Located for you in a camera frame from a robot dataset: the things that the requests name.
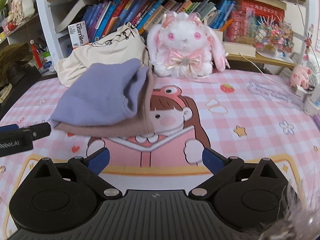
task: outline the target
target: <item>row of books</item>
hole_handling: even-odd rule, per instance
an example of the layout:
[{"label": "row of books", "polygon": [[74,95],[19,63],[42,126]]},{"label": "row of books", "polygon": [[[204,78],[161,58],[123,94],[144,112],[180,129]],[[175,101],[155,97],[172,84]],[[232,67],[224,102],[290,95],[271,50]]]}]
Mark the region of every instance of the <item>row of books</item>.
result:
[{"label": "row of books", "polygon": [[127,22],[131,22],[140,34],[148,32],[161,21],[166,11],[198,12],[201,20],[206,20],[211,28],[220,29],[234,4],[234,1],[228,0],[221,0],[217,6],[209,0],[187,0],[184,3],[175,0],[105,0],[88,6],[82,20],[85,21],[90,42],[100,40]]}]

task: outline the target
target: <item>orange border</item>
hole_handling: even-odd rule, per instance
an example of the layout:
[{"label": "orange border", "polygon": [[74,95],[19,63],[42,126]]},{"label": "orange border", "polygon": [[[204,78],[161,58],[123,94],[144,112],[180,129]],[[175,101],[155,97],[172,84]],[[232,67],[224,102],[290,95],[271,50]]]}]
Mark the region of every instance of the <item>orange border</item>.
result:
[{"label": "orange border", "polygon": [[[19,173],[18,180],[16,181],[14,187],[13,187],[13,193],[17,190],[19,182],[22,178],[22,175],[27,167],[27,164],[30,160],[39,161],[43,156],[40,156],[38,154],[31,154],[29,155],[28,159],[25,160],[23,163],[24,169],[22,169]],[[298,173],[297,166],[293,160],[293,158],[288,154],[279,154],[274,155],[270,157],[275,163],[281,162],[281,161],[287,161],[290,164],[290,167],[292,169],[292,173],[294,176],[294,179],[297,183],[297,185],[300,184],[301,179]],[[60,159],[52,159],[53,162],[66,162],[66,160],[60,160]],[[254,159],[246,161],[247,163],[258,163],[260,159]],[[137,168],[137,167],[121,167],[121,166],[110,166],[106,167],[103,170],[103,173],[107,174],[117,174],[117,175],[147,175],[147,176],[176,176],[176,175],[201,175],[201,174],[210,174],[209,170],[205,166],[186,166],[186,167],[171,167],[171,168],[160,168],[155,171],[155,168]],[[7,226],[8,226],[8,220],[9,220],[9,210],[7,210],[6,216],[4,218],[4,224],[3,224],[3,236],[4,240],[8,239],[7,236]]]}]

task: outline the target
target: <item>pink eye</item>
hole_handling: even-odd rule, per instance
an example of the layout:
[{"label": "pink eye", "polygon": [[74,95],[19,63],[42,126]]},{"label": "pink eye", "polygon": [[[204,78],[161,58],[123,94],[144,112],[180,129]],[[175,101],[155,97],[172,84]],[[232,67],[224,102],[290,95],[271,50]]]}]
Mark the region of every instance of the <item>pink eye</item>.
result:
[{"label": "pink eye", "polygon": [[199,40],[201,38],[201,34],[200,33],[195,33],[195,39]]},{"label": "pink eye", "polygon": [[168,34],[168,38],[170,41],[173,41],[174,40],[174,34],[173,33],[169,33]]}]

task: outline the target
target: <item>green leaf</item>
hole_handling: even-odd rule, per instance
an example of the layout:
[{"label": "green leaf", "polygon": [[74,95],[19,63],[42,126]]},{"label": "green leaf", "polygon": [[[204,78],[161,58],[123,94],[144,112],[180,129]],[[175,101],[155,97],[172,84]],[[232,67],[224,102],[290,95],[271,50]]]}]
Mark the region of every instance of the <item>green leaf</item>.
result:
[{"label": "green leaf", "polygon": [[2,10],[6,4],[7,0],[0,0],[0,10]]}]

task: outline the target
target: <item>pink pig toy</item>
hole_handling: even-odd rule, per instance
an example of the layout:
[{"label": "pink pig toy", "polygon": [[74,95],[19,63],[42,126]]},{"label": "pink pig toy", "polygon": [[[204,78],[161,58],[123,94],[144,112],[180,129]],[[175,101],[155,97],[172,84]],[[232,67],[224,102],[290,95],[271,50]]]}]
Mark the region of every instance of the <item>pink pig toy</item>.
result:
[{"label": "pink pig toy", "polygon": [[207,76],[213,71],[212,58],[219,71],[228,66],[222,43],[199,17],[198,13],[169,11],[161,24],[149,30],[149,56],[158,76]]},{"label": "pink pig toy", "polygon": [[296,66],[291,73],[290,86],[297,85],[307,90],[309,88],[309,74],[311,74],[310,68],[302,65]]}]

